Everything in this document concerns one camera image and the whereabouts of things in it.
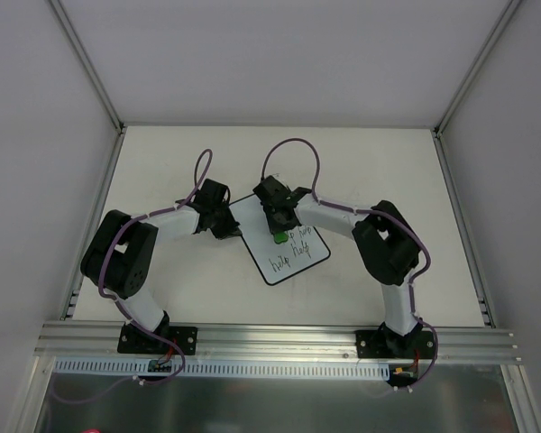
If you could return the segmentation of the green whiteboard eraser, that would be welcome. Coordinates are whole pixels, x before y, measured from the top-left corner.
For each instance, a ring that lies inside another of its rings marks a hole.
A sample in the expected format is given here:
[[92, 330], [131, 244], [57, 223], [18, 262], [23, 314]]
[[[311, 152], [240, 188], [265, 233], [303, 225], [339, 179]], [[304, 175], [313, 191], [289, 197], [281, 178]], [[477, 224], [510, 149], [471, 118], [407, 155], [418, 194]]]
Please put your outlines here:
[[285, 244], [289, 240], [289, 234], [286, 232], [280, 232], [273, 235], [273, 241], [275, 244]]

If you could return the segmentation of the small black-framed whiteboard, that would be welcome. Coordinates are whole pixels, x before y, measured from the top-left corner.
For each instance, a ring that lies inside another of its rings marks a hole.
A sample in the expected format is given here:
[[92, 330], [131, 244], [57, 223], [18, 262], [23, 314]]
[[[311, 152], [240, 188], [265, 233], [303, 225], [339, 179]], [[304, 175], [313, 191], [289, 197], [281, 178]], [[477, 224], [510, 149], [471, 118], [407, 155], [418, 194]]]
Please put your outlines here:
[[275, 244], [260, 200], [253, 194], [230, 205], [240, 224], [243, 243], [267, 285], [275, 286], [326, 260], [331, 251], [314, 227], [297, 226], [287, 231], [289, 240]]

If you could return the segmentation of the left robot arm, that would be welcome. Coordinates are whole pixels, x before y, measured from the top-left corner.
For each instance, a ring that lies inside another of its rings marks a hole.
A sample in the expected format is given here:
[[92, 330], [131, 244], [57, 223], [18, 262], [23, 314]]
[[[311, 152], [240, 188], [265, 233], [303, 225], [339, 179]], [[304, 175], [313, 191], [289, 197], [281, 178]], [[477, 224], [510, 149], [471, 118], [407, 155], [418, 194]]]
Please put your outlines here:
[[154, 248], [205, 231], [218, 240], [241, 234], [230, 209], [229, 187], [211, 179], [204, 180], [189, 200], [148, 216], [109, 211], [82, 258], [81, 274], [121, 310], [151, 353], [164, 350], [170, 341], [168, 314], [145, 287]]

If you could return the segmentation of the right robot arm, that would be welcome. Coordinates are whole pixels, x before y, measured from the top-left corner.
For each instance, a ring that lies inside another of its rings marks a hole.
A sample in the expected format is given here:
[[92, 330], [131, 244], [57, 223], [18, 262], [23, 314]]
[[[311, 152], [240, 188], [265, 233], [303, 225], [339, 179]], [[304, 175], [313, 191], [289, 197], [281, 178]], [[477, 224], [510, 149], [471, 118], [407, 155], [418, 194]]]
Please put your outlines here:
[[371, 349], [394, 357], [415, 353], [423, 325], [415, 314], [413, 282], [423, 245], [389, 201], [357, 208], [318, 198], [312, 189], [290, 189], [268, 176], [253, 189], [272, 234], [312, 226], [355, 242], [366, 271], [381, 284], [384, 320]]

